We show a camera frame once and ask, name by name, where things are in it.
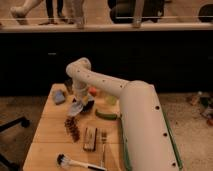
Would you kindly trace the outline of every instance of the person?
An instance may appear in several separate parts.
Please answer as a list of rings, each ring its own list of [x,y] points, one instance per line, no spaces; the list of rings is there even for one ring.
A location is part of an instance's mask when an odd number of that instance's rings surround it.
[[[49,19],[48,19],[47,22],[42,23],[40,25],[57,24],[54,21],[53,0],[46,0],[46,9],[47,9],[47,15],[48,15]],[[62,9],[63,9],[63,0],[57,0],[57,15],[58,15],[58,18],[61,21],[67,22],[66,17],[62,13]]]
[[[76,23],[78,28],[84,28],[84,0],[65,0],[68,24]]]
[[[42,1],[43,0],[25,0],[22,6],[11,7],[10,12],[20,25],[28,25],[29,23],[26,20],[27,14]]]

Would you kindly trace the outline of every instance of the brush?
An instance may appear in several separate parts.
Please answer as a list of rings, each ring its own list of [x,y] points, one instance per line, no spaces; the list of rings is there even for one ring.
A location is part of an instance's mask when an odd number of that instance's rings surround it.
[[[97,171],[107,171],[107,169],[104,168],[104,167],[100,167],[100,166],[97,166],[97,165],[72,160],[69,157],[65,156],[64,154],[58,155],[57,162],[60,166],[63,166],[63,167],[64,166],[66,167],[68,165],[72,165],[72,166],[81,166],[81,167],[85,167],[85,168],[93,169],[93,170],[97,170]]]

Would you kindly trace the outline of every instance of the person's leg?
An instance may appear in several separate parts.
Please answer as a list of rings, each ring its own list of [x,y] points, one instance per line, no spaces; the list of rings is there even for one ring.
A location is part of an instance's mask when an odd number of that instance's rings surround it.
[[[67,11],[67,23],[68,24],[73,24],[74,23],[74,11],[73,11],[73,6],[72,6],[72,0],[64,0],[65,2],[65,7]]]
[[[53,16],[53,0],[46,0],[47,15],[49,18],[54,18]]]
[[[67,22],[67,19],[62,12],[63,5],[64,5],[63,0],[57,0],[57,14],[58,14],[58,18],[60,18],[60,20]]]
[[[63,0],[57,0],[57,13],[62,13],[64,1]]]
[[[24,5],[20,7],[11,7],[10,12],[12,16],[21,25],[28,24],[25,19],[26,15],[36,6],[38,6],[43,0],[25,0]]]

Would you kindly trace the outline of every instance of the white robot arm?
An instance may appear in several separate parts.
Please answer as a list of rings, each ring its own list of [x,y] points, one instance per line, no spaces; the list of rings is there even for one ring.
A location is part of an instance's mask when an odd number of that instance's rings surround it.
[[[124,153],[128,154],[126,159],[131,165],[127,170],[181,170],[181,161],[153,85],[92,72],[87,58],[70,63],[66,72],[73,79],[77,99],[87,94],[87,84],[119,99]]]

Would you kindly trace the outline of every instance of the fork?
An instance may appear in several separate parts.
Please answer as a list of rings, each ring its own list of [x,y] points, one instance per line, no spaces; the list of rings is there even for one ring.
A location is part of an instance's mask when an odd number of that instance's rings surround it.
[[[105,167],[105,145],[107,141],[107,132],[101,131],[101,142],[102,142],[102,158],[101,158],[101,167]]]

